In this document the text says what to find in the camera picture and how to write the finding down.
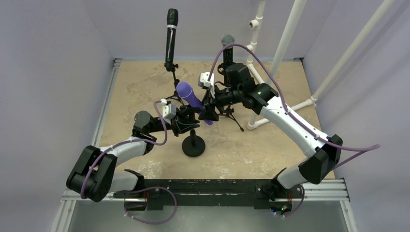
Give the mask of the black round-base mic stand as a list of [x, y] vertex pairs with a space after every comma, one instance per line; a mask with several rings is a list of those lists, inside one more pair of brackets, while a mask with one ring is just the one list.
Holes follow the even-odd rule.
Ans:
[[196, 135], [195, 129], [189, 131], [190, 135], [184, 139], [182, 150], [189, 157], [197, 157], [205, 151], [205, 142], [202, 137]]

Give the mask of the purple microphone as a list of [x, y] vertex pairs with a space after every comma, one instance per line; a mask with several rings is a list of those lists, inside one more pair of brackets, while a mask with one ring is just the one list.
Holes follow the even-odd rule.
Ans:
[[210, 112], [210, 105], [203, 106], [202, 102], [196, 97], [193, 87], [187, 82], [178, 83], [176, 91], [179, 97], [184, 99], [192, 108], [200, 109], [199, 115], [203, 112]]

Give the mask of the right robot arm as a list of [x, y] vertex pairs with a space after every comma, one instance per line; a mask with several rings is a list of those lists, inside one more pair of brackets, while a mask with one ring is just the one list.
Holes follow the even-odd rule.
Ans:
[[214, 86], [214, 76], [203, 72], [198, 85], [206, 89], [202, 99], [204, 111], [200, 120], [218, 121], [215, 108], [241, 103], [245, 108], [268, 119], [291, 138], [302, 150], [306, 159], [298, 165], [281, 171], [271, 184], [272, 192], [284, 196], [296, 185], [306, 182], [319, 184], [340, 160], [342, 139], [329, 136], [307, 123], [290, 107], [282, 103], [279, 94], [266, 83], [256, 84], [249, 69], [242, 63], [229, 66], [229, 79], [223, 90]]

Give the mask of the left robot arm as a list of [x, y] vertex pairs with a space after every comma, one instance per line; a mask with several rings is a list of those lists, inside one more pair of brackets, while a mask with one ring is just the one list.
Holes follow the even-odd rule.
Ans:
[[134, 117], [132, 135], [115, 145], [106, 147], [86, 146], [80, 154], [67, 180], [66, 187], [82, 199], [101, 201], [108, 193], [127, 192], [137, 198], [144, 193], [144, 176], [126, 169], [116, 172], [120, 164], [135, 157], [148, 154], [154, 146], [164, 145], [157, 142], [153, 132], [172, 131], [174, 136], [199, 127], [195, 114], [198, 108], [166, 105], [165, 112], [153, 117], [147, 111], [140, 111]]

